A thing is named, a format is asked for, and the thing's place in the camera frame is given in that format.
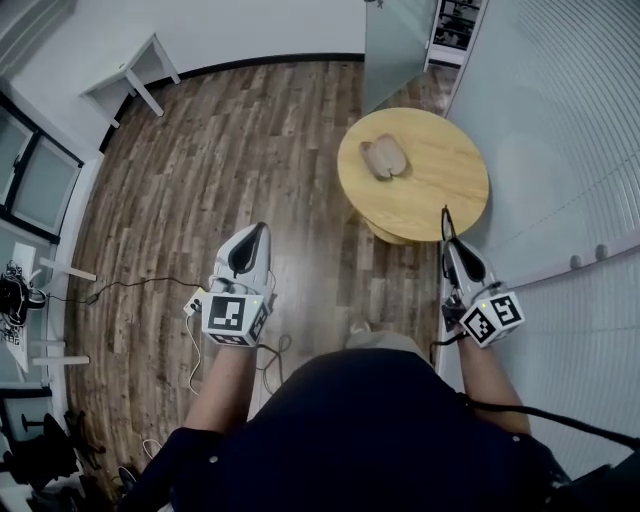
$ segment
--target cable on floor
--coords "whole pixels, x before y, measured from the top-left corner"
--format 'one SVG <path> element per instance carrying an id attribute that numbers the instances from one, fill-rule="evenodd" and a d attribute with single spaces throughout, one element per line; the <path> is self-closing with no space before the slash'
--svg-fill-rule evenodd
<path id="1" fill-rule="evenodd" d="M 202 362 L 202 353 L 200 352 L 200 348 L 198 347 L 198 344 L 196 343 L 196 340 L 194 339 L 193 334 L 191 333 L 191 329 L 189 328 L 189 318 L 190 317 L 187 316 L 184 319 L 184 325 L 187 327 L 187 332 L 189 333 L 191 342 L 193 343 L 193 346 L 196 348 L 196 352 L 198 353 L 198 363 L 193 367 L 193 370 L 191 370 L 191 375 L 189 375 L 189 389 L 191 390 L 192 393 L 195 393 L 197 395 L 198 392 L 195 389 L 193 389 L 191 382 L 193 381 L 193 376 L 196 374 L 196 371 L 198 370 L 198 368 L 200 368 L 200 363 Z"/>
<path id="2" fill-rule="evenodd" d="M 106 290 L 108 290 L 112 286 L 119 285 L 119 286 L 124 286 L 125 288 L 130 288 L 132 286 L 140 286 L 140 285 L 143 285 L 143 284 L 151 283 L 153 281 L 173 281 L 174 283 L 181 284 L 182 286 L 189 286 L 189 287 L 194 287 L 194 288 L 201 288 L 202 287 L 200 284 L 197 284 L 197 283 L 186 283 L 184 281 L 180 281 L 180 279 L 177 279 L 175 277 L 150 277 L 148 279 L 143 279 L 142 281 L 138 281 L 137 283 L 123 283 L 122 281 L 114 281 L 113 283 L 109 283 L 107 285 L 104 285 L 96 293 L 94 293 L 93 295 L 89 295 L 86 299 L 83 299 L 83 300 L 61 299 L 60 297 L 56 297 L 55 295 L 50 295 L 50 294 L 47 295 L 47 297 L 50 298 L 50 299 L 59 300 L 60 302 L 72 302 L 74 304 L 86 304 L 87 306 L 90 306 L 91 304 L 96 303 L 98 301 L 98 299 L 100 298 L 100 295 L 102 295 L 103 292 L 105 292 Z"/>
<path id="3" fill-rule="evenodd" d="M 278 376 L 280 378 L 280 386 L 282 386 L 282 384 L 284 383 L 284 371 L 282 369 L 282 354 L 283 352 L 286 352 L 287 350 L 289 350 L 289 347 L 291 347 L 291 341 L 292 341 L 291 336 L 289 336 L 288 334 L 283 334 L 282 336 L 280 336 L 280 339 L 278 340 L 277 349 L 271 348 L 270 346 L 265 345 L 264 343 L 258 344 L 259 349 L 263 348 L 273 354 L 273 357 L 269 360 L 269 362 L 267 362 L 266 365 L 264 365 L 264 368 L 256 368 L 256 370 L 262 372 L 262 385 L 267 390 L 267 393 L 269 393 L 270 395 L 273 395 L 274 392 L 271 390 L 271 386 L 269 386 L 269 380 L 267 379 L 267 370 L 271 367 L 271 365 L 275 361 L 278 361 Z"/>
<path id="4" fill-rule="evenodd" d="M 432 341 L 431 344 L 429 345 L 429 358 L 431 359 L 431 361 L 434 361 L 434 357 L 433 357 L 433 348 L 434 347 L 446 347 L 447 345 L 453 345 L 456 341 L 461 340 L 462 338 L 466 338 L 467 336 L 469 336 L 466 331 L 462 331 L 458 334 L 456 334 L 453 338 L 448 339 L 446 341 Z"/>
<path id="5" fill-rule="evenodd" d="M 146 453 L 150 459 L 153 459 L 153 455 L 151 455 L 151 452 L 147 449 L 147 443 L 156 443 L 158 445 L 158 448 L 162 448 L 162 445 L 155 439 L 145 439 L 144 441 L 142 441 L 142 449 L 144 450 L 144 453 Z"/>

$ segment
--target table leg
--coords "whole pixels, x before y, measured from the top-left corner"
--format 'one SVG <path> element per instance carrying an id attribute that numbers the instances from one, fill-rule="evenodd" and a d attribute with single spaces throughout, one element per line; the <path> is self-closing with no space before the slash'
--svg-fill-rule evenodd
<path id="1" fill-rule="evenodd" d="M 409 245 L 409 244 L 415 243 L 413 240 L 409 240 L 408 238 L 402 238 L 401 236 L 397 236 L 392 233 L 389 233 L 384 229 L 380 229 L 378 226 L 376 226 L 375 224 L 372 224 L 367 219 L 364 219 L 364 221 L 367 223 L 367 226 L 369 226 L 369 229 L 373 232 L 375 236 L 377 236 L 380 240 L 384 240 L 388 244 Z"/>
<path id="2" fill-rule="evenodd" d="M 34 357 L 31 364 L 34 366 L 48 366 L 51 364 L 89 364 L 87 356 L 65 356 L 65 357 Z"/>
<path id="3" fill-rule="evenodd" d="M 64 348 L 66 343 L 64 341 L 57 340 L 31 340 L 29 341 L 30 347 L 58 347 Z"/>
<path id="4" fill-rule="evenodd" d="M 127 90 L 130 96 L 133 96 L 135 98 L 138 95 L 138 92 L 133 87 L 131 87 L 131 84 L 128 80 L 122 80 L 122 83 L 124 84 L 124 88 Z"/>
<path id="5" fill-rule="evenodd" d="M 95 111 L 98 114 L 100 114 L 107 121 L 109 121 L 111 126 L 113 126 L 114 128 L 118 128 L 120 126 L 120 123 L 116 121 L 113 117 L 111 117 L 109 114 L 107 114 L 105 109 L 102 108 L 102 105 L 100 105 L 100 103 L 98 103 L 96 99 L 93 96 L 91 96 L 91 93 L 83 94 L 82 97 L 87 101 L 87 103 L 89 103 L 95 109 Z"/>
<path id="6" fill-rule="evenodd" d="M 162 67 L 165 72 L 169 73 L 169 76 L 171 76 L 173 83 L 179 84 L 180 77 L 178 76 L 178 72 L 176 71 L 176 68 L 173 67 L 173 63 L 169 60 L 167 52 L 164 51 L 164 48 L 156 36 L 153 36 L 153 49 L 156 51 L 156 55 L 160 59 L 160 62 L 162 62 Z"/>
<path id="7" fill-rule="evenodd" d="M 62 263 L 58 263 L 57 261 L 52 261 L 47 258 L 40 258 L 40 265 L 53 269 L 57 272 L 63 272 L 64 274 L 69 274 L 81 279 L 86 279 L 87 281 L 96 280 L 95 274 L 90 274 L 89 272 L 84 272 L 83 270 L 78 270 L 76 268 L 70 267 L 68 265 L 63 265 Z"/>
<path id="8" fill-rule="evenodd" d="M 158 102 L 153 99 L 153 96 L 149 94 L 149 91 L 147 91 L 147 88 L 142 84 L 136 74 L 132 70 L 127 69 L 124 76 L 127 77 L 132 87 L 140 93 L 140 96 L 142 96 L 142 99 L 151 107 L 151 110 L 153 110 L 158 117 L 163 116 L 164 110 L 162 110 Z"/>

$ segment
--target black cable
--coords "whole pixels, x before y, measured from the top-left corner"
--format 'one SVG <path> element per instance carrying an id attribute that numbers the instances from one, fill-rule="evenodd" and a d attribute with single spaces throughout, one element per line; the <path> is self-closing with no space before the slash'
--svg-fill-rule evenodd
<path id="1" fill-rule="evenodd" d="M 291 336 L 284 334 L 280 336 L 278 340 L 278 349 L 271 348 L 269 345 L 265 345 L 264 343 L 259 343 L 258 348 L 263 348 L 268 350 L 273 354 L 273 357 L 269 360 L 269 362 L 264 365 L 264 368 L 256 368 L 262 372 L 262 384 L 264 388 L 267 390 L 267 393 L 273 395 L 273 391 L 271 391 L 271 387 L 269 386 L 269 381 L 267 380 L 267 370 L 269 367 L 277 360 L 278 361 L 278 374 L 280 376 L 280 385 L 284 383 L 284 372 L 282 370 L 282 353 L 289 350 L 291 346 Z"/>
<path id="2" fill-rule="evenodd" d="M 627 448 L 631 448 L 634 451 L 640 449 L 640 439 L 637 437 L 631 437 L 625 434 L 620 434 L 618 432 L 612 432 L 611 430 L 594 427 L 593 425 L 589 425 L 588 423 L 585 423 L 583 421 L 568 418 L 560 414 L 553 414 L 551 412 L 543 411 L 542 409 L 536 409 L 535 407 L 527 407 L 526 405 L 498 405 L 487 404 L 485 402 L 476 402 L 475 400 L 471 400 L 471 398 L 469 398 L 464 393 L 458 393 L 458 395 L 462 398 L 466 405 L 475 407 L 476 409 L 484 409 L 485 411 L 492 412 L 519 412 L 522 414 L 530 414 L 531 416 L 538 416 L 546 420 L 551 420 L 555 421 L 556 423 L 566 425 L 567 427 L 581 430 L 582 432 L 586 432 L 587 434 L 593 434 L 595 436 L 603 437 L 605 439 L 608 439 L 609 441 L 613 441 L 614 443 L 618 443 L 626 446 Z"/>
<path id="3" fill-rule="evenodd" d="M 138 281 L 137 283 L 123 283 L 122 281 L 114 281 L 113 283 L 109 283 L 109 284 L 103 286 L 96 293 L 94 293 L 93 295 L 89 295 L 89 297 L 87 297 L 84 300 L 61 299 L 60 297 L 56 297 L 55 295 L 47 295 L 47 297 L 49 297 L 50 299 L 59 300 L 60 302 L 73 302 L 75 304 L 88 304 L 90 306 L 91 304 L 97 302 L 98 299 L 100 298 L 100 295 L 102 295 L 102 293 L 104 291 L 106 291 L 107 289 L 111 288 L 112 286 L 120 285 L 120 286 L 124 286 L 125 288 L 130 288 L 132 286 L 140 286 L 140 285 L 143 285 L 143 284 L 147 284 L 147 283 L 150 283 L 152 281 L 173 281 L 174 283 L 181 284 L 182 286 L 193 286 L 195 288 L 202 288 L 202 285 L 200 285 L 200 284 L 197 284 L 197 283 L 185 283 L 184 281 L 180 281 L 180 279 L 176 279 L 175 277 L 150 277 L 148 279 L 143 279 L 142 281 Z"/>
<path id="4" fill-rule="evenodd" d="M 461 340 L 462 338 L 466 338 L 469 336 L 466 331 L 462 331 L 456 334 L 453 338 L 450 338 L 446 341 L 432 341 L 429 345 L 429 356 L 433 359 L 433 347 L 446 347 L 447 345 L 453 345 L 456 341 Z"/>

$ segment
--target wall baseboard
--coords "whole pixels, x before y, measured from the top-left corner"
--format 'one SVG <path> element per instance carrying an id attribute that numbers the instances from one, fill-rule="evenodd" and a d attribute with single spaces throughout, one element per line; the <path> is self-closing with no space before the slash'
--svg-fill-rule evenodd
<path id="1" fill-rule="evenodd" d="M 204 68 L 192 69 L 191 71 L 185 71 L 184 73 L 178 73 L 178 76 L 185 80 L 187 78 L 194 78 L 196 76 L 208 75 L 210 73 L 219 73 L 220 71 L 229 71 L 231 69 L 244 68 L 248 66 L 266 66 L 267 64 L 286 64 L 288 62 L 318 62 L 318 61 L 337 61 L 337 62 L 364 62 L 364 53 L 293 53 L 287 55 L 271 55 L 268 57 L 256 57 L 253 59 L 242 59 L 232 62 L 223 62 L 222 64 L 214 64 L 213 66 L 206 66 Z M 154 82 L 145 84 L 147 89 L 154 89 L 163 87 L 165 85 L 172 84 L 171 77 L 161 78 Z M 116 121 L 120 121 L 133 97 L 127 95 L 126 99 L 120 105 L 118 113 L 115 116 Z M 110 126 L 107 133 L 102 139 L 100 153 L 105 152 L 113 133 L 116 130 L 113 126 Z"/>

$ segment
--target wooden floor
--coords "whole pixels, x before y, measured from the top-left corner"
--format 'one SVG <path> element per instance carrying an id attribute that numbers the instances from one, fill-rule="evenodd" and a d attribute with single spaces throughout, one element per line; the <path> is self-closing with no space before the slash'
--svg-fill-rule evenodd
<path id="1" fill-rule="evenodd" d="M 430 67 L 387 105 L 442 113 L 455 74 Z M 278 299 L 262 341 L 291 335 L 285 375 L 338 350 L 354 312 L 426 350 L 437 328 L 437 246 L 375 239 L 338 182 L 337 149 L 361 115 L 361 80 L 359 63 L 269 65 L 157 89 L 161 118 L 136 98 L 106 151 L 74 257 L 98 282 L 72 281 L 69 298 L 157 276 L 204 286 L 221 243 L 265 221 Z M 91 357 L 68 370 L 70 405 L 107 447 L 95 473 L 105 489 L 115 489 L 118 465 L 146 465 L 143 439 L 163 443 L 186 416 L 196 353 L 182 307 L 193 291 L 164 281 L 69 304 L 69 353 Z M 215 352 L 202 348 L 196 389 Z M 276 388 L 275 369 L 268 378 Z M 268 399 L 256 381 L 252 412 Z"/>

